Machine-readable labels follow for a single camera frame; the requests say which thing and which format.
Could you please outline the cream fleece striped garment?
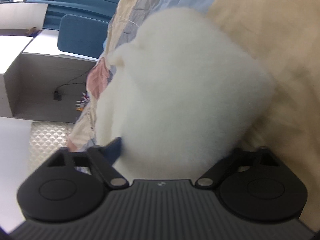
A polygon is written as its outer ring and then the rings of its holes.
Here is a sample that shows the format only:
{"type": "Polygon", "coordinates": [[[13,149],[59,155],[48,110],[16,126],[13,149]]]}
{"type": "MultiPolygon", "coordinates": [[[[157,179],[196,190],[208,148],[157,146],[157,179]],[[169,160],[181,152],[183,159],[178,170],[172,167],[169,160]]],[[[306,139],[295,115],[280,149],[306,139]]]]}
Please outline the cream fleece striped garment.
{"type": "Polygon", "coordinates": [[[196,180],[240,141],[271,102],[268,71],[189,8],[149,16],[107,56],[116,72],[97,101],[98,145],[122,140],[127,180],[196,180]]]}

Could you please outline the small bottles on nightstand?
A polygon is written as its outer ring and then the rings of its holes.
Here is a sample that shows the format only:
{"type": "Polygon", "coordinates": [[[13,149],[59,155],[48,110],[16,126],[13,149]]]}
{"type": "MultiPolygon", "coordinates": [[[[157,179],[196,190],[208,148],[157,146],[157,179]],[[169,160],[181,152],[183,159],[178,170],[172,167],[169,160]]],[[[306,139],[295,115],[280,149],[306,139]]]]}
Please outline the small bottles on nightstand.
{"type": "Polygon", "coordinates": [[[88,105],[89,101],[89,95],[87,93],[82,93],[80,100],[77,100],[75,103],[76,110],[82,112],[84,108],[88,105]]]}

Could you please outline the cream quilted headboard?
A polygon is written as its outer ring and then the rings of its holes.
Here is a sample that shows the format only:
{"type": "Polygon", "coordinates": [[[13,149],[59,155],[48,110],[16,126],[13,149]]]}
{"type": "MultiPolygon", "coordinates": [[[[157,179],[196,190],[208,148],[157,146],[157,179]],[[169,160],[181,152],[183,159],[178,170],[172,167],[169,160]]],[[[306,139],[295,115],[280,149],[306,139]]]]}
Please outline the cream quilted headboard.
{"type": "Polygon", "coordinates": [[[73,126],[73,124],[66,122],[32,122],[29,139],[28,174],[32,174],[56,150],[66,147],[73,126]]]}

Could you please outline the grey white bedside cabinet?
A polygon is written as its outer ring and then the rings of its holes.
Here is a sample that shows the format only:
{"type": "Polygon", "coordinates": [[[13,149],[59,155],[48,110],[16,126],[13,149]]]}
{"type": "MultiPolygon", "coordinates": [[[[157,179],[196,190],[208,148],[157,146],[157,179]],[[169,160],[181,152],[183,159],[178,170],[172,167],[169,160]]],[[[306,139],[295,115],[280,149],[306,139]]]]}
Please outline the grey white bedside cabinet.
{"type": "Polygon", "coordinates": [[[74,123],[85,85],[65,88],[61,101],[53,100],[54,89],[91,69],[96,59],[57,48],[58,31],[43,29],[47,7],[1,4],[1,116],[74,123]]]}

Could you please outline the blue upholstered chair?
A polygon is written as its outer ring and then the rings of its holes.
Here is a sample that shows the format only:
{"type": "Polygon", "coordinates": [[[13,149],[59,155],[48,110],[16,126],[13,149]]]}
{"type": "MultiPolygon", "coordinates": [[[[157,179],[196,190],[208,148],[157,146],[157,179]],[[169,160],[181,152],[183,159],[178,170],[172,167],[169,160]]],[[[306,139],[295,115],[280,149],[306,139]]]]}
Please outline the blue upholstered chair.
{"type": "Polygon", "coordinates": [[[120,0],[29,0],[48,5],[43,29],[57,30],[57,48],[64,53],[99,58],[108,25],[120,0]]]}

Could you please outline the patchwork quilt bedspread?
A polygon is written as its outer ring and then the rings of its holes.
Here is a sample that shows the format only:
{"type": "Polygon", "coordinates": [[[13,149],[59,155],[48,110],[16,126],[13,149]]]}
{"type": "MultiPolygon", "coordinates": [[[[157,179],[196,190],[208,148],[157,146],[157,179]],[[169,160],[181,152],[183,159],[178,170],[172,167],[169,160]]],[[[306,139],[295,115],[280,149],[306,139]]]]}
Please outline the patchwork quilt bedspread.
{"type": "Polygon", "coordinates": [[[120,0],[67,145],[116,137],[116,169],[196,180],[235,146],[269,147],[319,229],[319,0],[120,0]]]}

